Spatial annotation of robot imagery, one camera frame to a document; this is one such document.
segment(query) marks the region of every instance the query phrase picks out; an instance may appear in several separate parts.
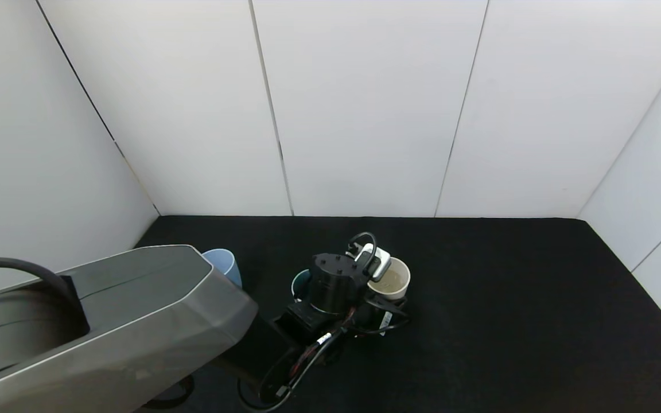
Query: black mat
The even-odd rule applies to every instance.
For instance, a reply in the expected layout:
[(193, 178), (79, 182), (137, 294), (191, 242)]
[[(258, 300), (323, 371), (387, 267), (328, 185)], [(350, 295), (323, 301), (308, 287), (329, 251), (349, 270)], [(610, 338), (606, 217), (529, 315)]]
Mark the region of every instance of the black mat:
[[(160, 217), (139, 245), (230, 249), (271, 318), (360, 231), (409, 265), (414, 319), (351, 342), (279, 411), (661, 413), (661, 311), (579, 220)], [(234, 379), (195, 377), (175, 412), (242, 411)]]

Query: wall panel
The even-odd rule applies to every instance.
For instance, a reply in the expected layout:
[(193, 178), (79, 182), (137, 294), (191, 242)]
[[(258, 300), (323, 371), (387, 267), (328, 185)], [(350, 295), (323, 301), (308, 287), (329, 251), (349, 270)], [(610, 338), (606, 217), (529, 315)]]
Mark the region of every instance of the wall panel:
[(660, 87), (661, 0), (491, 0), (438, 216), (577, 216)]
[[(0, 256), (65, 270), (131, 249), (155, 217), (36, 3), (0, 0)], [(0, 270), (0, 288), (31, 278)]]
[(247, 2), (42, 6), (163, 214), (289, 215)]
[(661, 91), (580, 218), (630, 270), (661, 241)]
[(298, 215), (433, 216), (485, 0), (255, 0)]

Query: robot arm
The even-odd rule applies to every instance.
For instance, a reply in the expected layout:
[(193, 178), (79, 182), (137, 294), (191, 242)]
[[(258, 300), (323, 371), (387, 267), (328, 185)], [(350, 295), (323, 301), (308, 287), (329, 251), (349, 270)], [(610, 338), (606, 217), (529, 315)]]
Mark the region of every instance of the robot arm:
[(191, 246), (137, 248), (57, 275), (0, 259), (41, 279), (0, 290), (0, 411), (131, 412), (205, 363), (239, 378), (249, 410), (274, 410), (343, 334), (378, 333), (360, 326), (381, 309), (406, 317), (367, 287), (388, 267), (375, 244), (315, 256), (302, 297), (272, 322)]

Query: gray plastic housing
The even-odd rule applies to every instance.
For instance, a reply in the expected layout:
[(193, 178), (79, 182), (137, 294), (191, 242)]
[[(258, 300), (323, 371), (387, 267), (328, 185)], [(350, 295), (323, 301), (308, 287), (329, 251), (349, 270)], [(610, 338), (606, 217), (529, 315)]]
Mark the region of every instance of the gray plastic housing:
[(0, 371), (0, 411), (132, 412), (241, 340), (257, 314), (192, 246), (137, 248), (60, 275), (90, 332)]

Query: cup rim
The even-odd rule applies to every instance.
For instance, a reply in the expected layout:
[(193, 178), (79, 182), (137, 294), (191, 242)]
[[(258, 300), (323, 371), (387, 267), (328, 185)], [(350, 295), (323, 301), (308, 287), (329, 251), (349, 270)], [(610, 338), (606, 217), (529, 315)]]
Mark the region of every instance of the cup rim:
[(379, 291), (379, 290), (377, 290), (376, 288), (373, 287), (374, 282), (371, 282), (371, 281), (368, 282), (367, 284), (369, 285), (369, 288), (371, 288), (375, 293), (378, 293), (378, 294), (381, 294), (381, 295), (395, 295), (395, 294), (401, 293), (402, 291), (407, 290), (407, 287), (409, 287), (409, 285), (410, 285), (410, 280), (412, 279), (412, 273), (410, 272), (410, 267), (407, 267), (407, 264), (405, 264), (404, 261), (402, 261), (401, 259), (396, 258), (394, 256), (391, 257), (391, 260), (399, 262), (399, 264), (402, 264), (402, 267), (404, 267), (405, 270), (407, 271), (407, 280), (405, 281), (404, 285), (402, 285), (402, 287), (399, 288), (399, 290), (394, 291), (393, 293), (383, 293), (383, 292), (381, 292), (381, 291)]
[(212, 250), (205, 251), (204, 254), (207, 254), (209, 252), (228, 252), (228, 255), (231, 256), (231, 265), (228, 266), (228, 269), (226, 270), (226, 274), (233, 270), (234, 267), (236, 266), (236, 256), (234, 256), (234, 253), (231, 252), (231, 250), (227, 250), (226, 248), (213, 248)]
[(299, 277), (299, 276), (300, 276), (303, 272), (305, 272), (305, 271), (310, 272), (310, 270), (307, 269), (307, 268), (304, 269), (304, 270), (302, 270), (301, 272), (298, 272), (298, 273), (294, 276), (294, 278), (292, 279), (292, 282), (289, 283), (289, 292), (292, 294), (292, 297), (294, 297), (294, 281), (297, 279), (297, 277)]

